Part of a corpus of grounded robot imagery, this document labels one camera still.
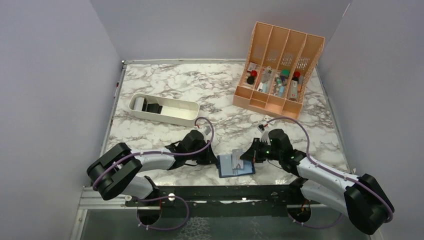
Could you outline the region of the white VIP card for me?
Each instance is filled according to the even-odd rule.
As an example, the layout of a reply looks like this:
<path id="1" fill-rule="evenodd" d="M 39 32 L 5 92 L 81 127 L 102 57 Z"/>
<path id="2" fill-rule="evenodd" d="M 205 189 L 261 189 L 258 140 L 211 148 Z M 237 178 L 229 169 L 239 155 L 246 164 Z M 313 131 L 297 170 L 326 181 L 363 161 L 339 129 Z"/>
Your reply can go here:
<path id="1" fill-rule="evenodd" d="M 239 171 L 244 169 L 244 161 L 240 160 L 240 156 L 243 154 L 241 148 L 233 149 L 231 154 L 232 171 L 234 175 L 238 175 Z"/>

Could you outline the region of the blue leather card holder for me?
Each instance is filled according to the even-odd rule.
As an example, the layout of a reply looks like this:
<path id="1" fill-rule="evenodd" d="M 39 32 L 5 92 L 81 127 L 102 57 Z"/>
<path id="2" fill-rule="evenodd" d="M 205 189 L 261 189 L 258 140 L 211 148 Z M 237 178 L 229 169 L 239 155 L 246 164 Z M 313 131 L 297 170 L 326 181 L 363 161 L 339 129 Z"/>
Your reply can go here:
<path id="1" fill-rule="evenodd" d="M 219 155 L 217 157 L 216 167 L 218 169 L 219 178 L 249 176 L 256 173 L 252 162 L 238 160 L 233 163 L 233 156 L 231 154 Z"/>

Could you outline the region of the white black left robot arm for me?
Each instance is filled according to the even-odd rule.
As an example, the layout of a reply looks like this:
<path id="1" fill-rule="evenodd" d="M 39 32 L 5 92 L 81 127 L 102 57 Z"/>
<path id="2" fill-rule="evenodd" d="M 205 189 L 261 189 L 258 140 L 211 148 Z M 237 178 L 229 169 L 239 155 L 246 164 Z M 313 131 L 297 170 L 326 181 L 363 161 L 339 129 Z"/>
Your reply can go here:
<path id="1" fill-rule="evenodd" d="M 194 161 L 197 165 L 218 162 L 213 153 L 211 140 L 198 130 L 191 130 L 182 140 L 161 149 L 133 152 L 120 142 L 92 163 L 86 173 L 94 191 L 108 201 L 120 194 L 137 197 L 144 205 L 157 200 L 159 188 L 149 176 L 138 177 L 140 172 L 174 170 Z"/>

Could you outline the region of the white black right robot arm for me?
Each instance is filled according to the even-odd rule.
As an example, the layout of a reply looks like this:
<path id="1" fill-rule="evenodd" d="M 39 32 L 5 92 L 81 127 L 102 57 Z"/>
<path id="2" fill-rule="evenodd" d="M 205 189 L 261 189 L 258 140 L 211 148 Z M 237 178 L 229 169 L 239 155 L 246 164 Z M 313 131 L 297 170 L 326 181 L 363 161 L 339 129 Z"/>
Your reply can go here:
<path id="1" fill-rule="evenodd" d="M 282 129 L 264 130 L 240 158 L 252 163 L 278 161 L 283 170 L 297 177 L 288 190 L 292 202 L 310 200 L 324 204 L 348 217 L 364 234 L 373 235 L 395 211 L 372 175 L 344 173 L 319 162 L 293 148 Z"/>

